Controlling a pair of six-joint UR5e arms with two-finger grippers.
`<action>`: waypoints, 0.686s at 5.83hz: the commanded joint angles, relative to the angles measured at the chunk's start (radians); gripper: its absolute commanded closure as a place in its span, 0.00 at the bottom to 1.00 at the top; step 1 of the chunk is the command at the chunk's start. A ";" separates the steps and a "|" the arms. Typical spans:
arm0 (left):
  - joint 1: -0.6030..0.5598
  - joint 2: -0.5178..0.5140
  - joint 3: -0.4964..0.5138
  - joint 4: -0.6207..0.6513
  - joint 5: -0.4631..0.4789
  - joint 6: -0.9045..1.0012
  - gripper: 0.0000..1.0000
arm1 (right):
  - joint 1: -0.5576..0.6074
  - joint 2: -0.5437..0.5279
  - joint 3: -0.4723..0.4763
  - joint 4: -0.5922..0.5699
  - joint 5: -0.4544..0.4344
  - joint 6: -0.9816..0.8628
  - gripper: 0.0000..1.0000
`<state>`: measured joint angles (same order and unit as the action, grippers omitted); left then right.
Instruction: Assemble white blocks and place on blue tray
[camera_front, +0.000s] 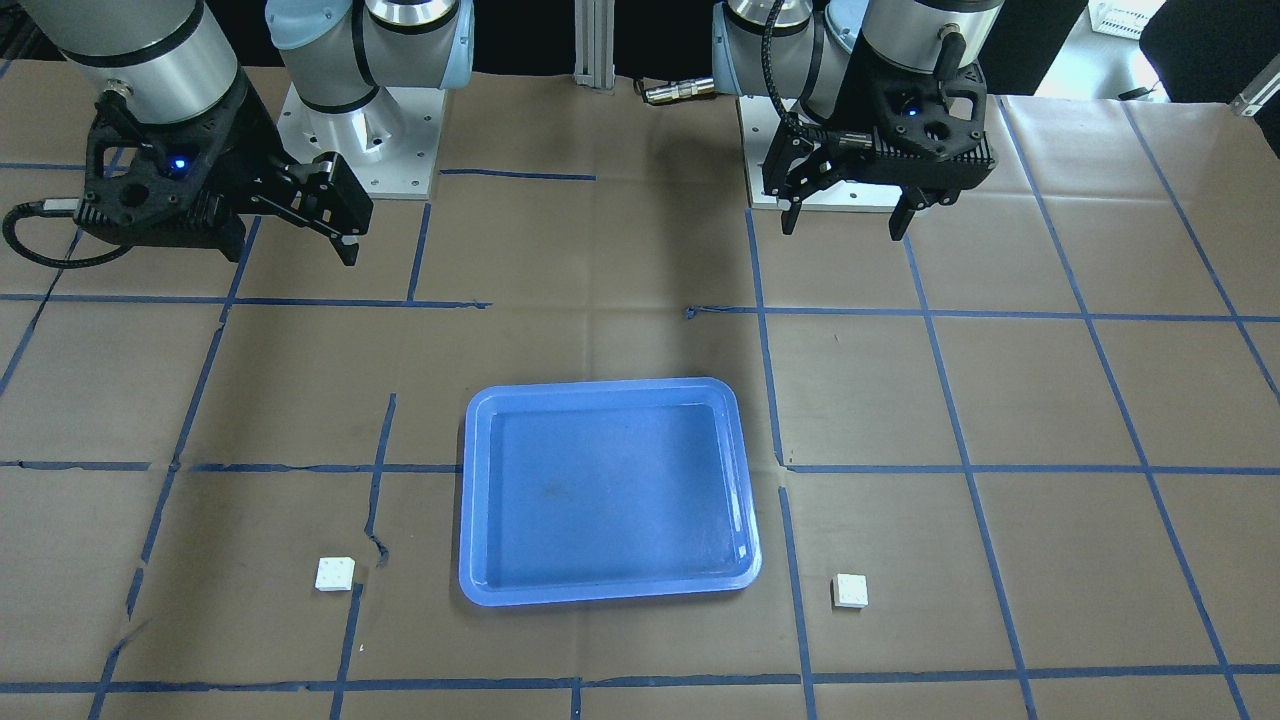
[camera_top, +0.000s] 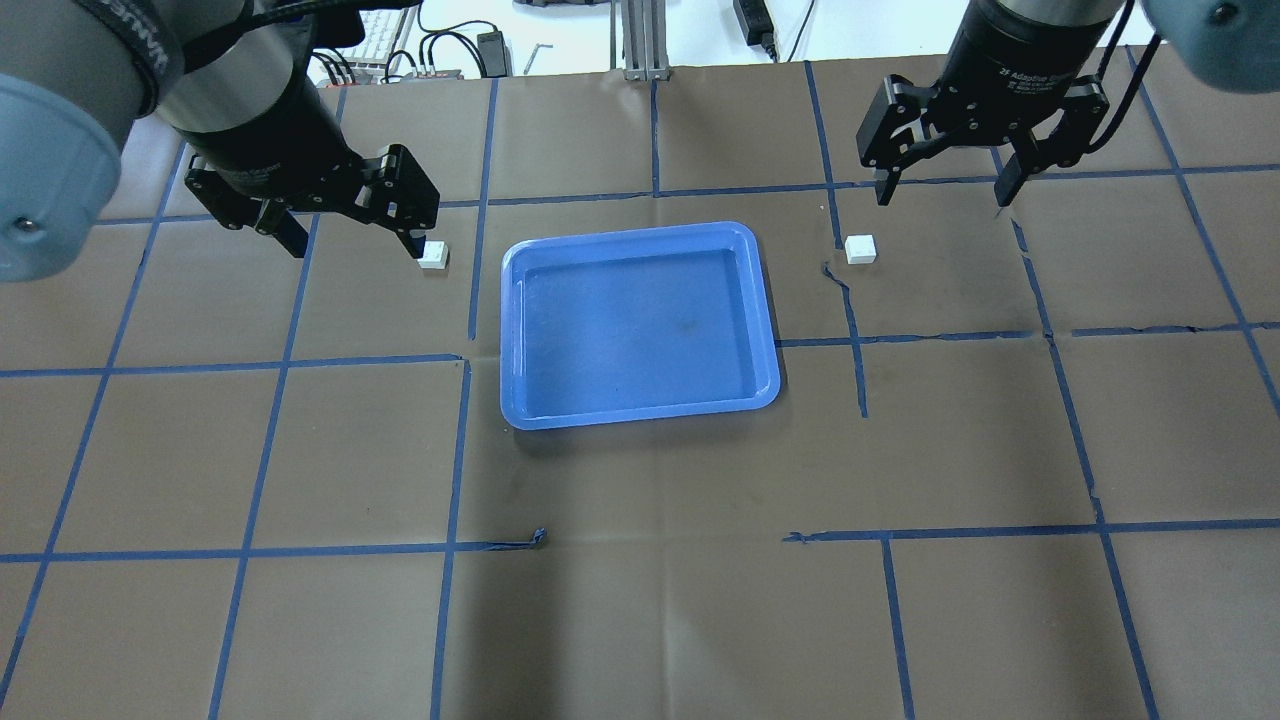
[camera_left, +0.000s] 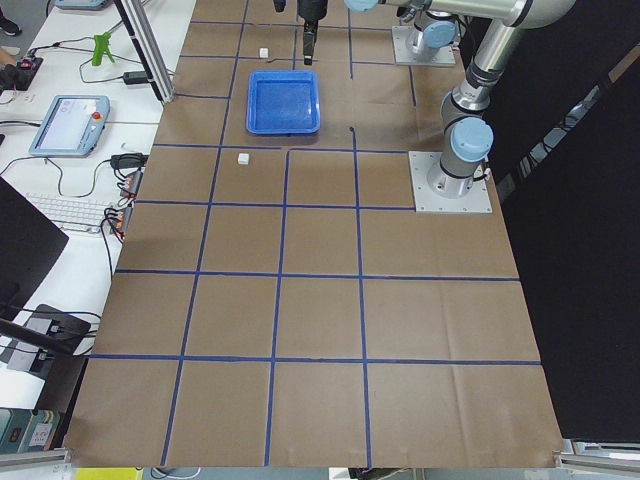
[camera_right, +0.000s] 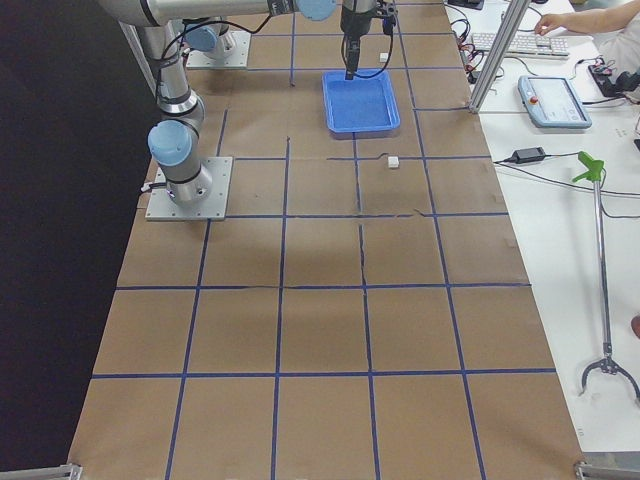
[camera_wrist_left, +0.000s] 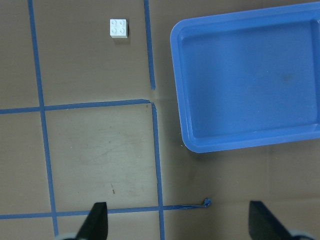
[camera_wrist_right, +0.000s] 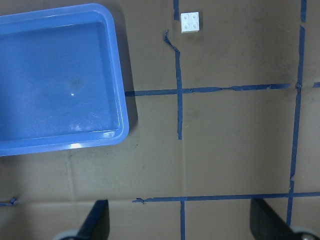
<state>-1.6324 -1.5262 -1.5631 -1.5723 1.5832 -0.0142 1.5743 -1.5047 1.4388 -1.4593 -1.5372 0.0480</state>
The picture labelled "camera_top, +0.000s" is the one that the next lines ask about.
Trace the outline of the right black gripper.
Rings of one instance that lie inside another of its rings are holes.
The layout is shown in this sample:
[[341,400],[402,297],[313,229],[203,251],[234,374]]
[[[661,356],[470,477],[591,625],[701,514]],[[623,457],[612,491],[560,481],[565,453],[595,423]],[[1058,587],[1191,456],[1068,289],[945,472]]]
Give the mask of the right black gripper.
[[1112,18],[1111,1],[969,1],[932,85],[891,74],[876,90],[858,129],[876,204],[947,149],[1012,146],[993,186],[1000,209],[1032,174],[1079,161],[1110,109],[1101,78],[1082,68]]

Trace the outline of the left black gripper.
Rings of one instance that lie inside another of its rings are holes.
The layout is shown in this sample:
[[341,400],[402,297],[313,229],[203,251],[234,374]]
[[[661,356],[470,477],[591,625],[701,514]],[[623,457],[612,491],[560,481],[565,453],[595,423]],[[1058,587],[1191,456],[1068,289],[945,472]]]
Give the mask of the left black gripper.
[[440,195],[401,143],[365,158],[285,40],[239,40],[184,76],[186,188],[225,228],[268,233],[305,259],[297,211],[332,211],[396,233],[420,261]]

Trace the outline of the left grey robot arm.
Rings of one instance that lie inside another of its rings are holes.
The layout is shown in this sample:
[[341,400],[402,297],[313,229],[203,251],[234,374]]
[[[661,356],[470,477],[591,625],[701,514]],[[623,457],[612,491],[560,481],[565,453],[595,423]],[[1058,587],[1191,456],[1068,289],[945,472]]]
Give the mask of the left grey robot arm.
[[399,143],[364,158],[308,79],[375,1],[5,1],[3,281],[64,272],[116,192],[134,123],[189,146],[186,188],[220,225],[308,251],[301,213],[397,236],[426,265],[440,195]]

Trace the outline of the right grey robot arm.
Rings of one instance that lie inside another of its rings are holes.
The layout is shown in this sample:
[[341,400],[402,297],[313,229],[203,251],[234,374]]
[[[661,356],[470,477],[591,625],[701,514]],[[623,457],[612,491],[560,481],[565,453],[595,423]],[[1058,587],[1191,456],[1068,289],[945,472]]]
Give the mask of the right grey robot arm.
[[1164,45],[1204,85],[1277,91],[1275,1],[969,1],[936,81],[890,74],[876,90],[856,146],[877,202],[919,161],[1007,146],[995,200],[1009,206],[1033,176],[1110,142]]

